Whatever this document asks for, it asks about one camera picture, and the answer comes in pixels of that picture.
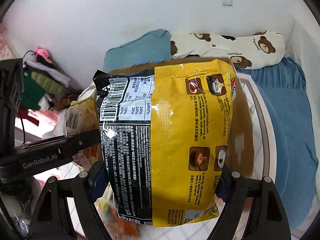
blue bed sheet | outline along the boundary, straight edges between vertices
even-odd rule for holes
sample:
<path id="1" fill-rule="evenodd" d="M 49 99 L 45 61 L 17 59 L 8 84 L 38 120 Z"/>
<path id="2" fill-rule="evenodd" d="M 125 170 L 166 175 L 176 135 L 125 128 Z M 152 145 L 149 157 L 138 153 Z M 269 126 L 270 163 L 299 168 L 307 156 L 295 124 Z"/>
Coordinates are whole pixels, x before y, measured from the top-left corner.
<path id="1" fill-rule="evenodd" d="M 268 108 L 277 147 L 275 185 L 293 229 L 310 210 L 318 167 L 304 73 L 288 57 L 273 66 L 238 72 L 251 75 Z"/>

dark green cloth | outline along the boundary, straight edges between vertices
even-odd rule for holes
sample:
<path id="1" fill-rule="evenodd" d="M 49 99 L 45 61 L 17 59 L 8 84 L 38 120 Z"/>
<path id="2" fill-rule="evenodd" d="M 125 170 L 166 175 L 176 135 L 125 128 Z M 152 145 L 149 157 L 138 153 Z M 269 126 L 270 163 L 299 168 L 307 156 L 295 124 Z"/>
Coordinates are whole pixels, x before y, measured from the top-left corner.
<path id="1" fill-rule="evenodd" d="M 26 109 L 39 110 L 38 102 L 44 96 L 44 90 L 29 76 L 23 76 L 24 92 L 21 104 Z"/>

silver screw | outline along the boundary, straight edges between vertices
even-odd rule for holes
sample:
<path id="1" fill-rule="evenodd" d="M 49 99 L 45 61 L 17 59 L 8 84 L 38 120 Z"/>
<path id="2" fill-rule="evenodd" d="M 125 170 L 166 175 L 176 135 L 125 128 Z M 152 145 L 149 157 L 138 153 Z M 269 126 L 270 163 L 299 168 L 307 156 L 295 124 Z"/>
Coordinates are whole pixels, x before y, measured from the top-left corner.
<path id="1" fill-rule="evenodd" d="M 56 177 L 52 176 L 52 177 L 50 177 L 50 178 L 48 179 L 48 182 L 49 182 L 49 183 L 52 183 L 52 182 L 54 182 L 55 180 L 56 180 Z"/>
<path id="2" fill-rule="evenodd" d="M 79 173 L 79 177 L 80 177 L 80 178 L 85 178 L 87 175 L 88 175 L 88 173 L 87 173 L 86 171 L 81 171 L 81 172 Z"/>
<path id="3" fill-rule="evenodd" d="M 240 173 L 237 171 L 234 171 L 233 173 L 231 173 L 232 177 L 234 178 L 240 178 Z"/>
<path id="4" fill-rule="evenodd" d="M 272 179 L 268 176 L 264 177 L 264 181 L 267 183 L 270 183 L 272 181 Z"/>

snack bag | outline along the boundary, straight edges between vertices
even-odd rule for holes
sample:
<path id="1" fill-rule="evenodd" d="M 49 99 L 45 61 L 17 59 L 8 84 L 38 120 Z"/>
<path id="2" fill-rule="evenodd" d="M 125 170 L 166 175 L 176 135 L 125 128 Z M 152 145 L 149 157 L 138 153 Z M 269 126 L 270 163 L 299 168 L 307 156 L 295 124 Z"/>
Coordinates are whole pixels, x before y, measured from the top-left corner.
<path id="1" fill-rule="evenodd" d="M 219 215 L 213 196 L 235 76 L 220 60 L 96 72 L 101 147 L 120 218 L 168 227 Z"/>
<path id="2" fill-rule="evenodd" d="M 99 129 L 96 113 L 95 91 L 90 97 L 81 101 L 72 101 L 65 114 L 65 136 Z M 102 159 L 100 144 L 79 151 L 73 157 L 73 163 L 88 171 L 98 160 Z"/>

pink object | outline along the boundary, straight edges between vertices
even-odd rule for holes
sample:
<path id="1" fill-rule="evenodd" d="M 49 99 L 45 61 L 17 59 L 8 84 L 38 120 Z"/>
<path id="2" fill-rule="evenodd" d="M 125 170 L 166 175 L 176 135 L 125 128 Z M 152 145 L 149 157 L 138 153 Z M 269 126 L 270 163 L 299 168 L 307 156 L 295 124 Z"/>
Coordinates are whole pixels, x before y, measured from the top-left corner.
<path id="1" fill-rule="evenodd" d="M 48 62 L 49 64 L 52 64 L 52 61 L 49 60 L 49 57 L 50 57 L 49 51 L 47 51 L 47 50 L 45 50 L 45 49 L 41 49 L 39 46 L 37 46 L 37 47 L 33 50 L 33 52 L 36 54 L 36 57 L 37 57 L 37 55 L 39 55 L 39 56 L 43 57 L 46 62 Z"/>

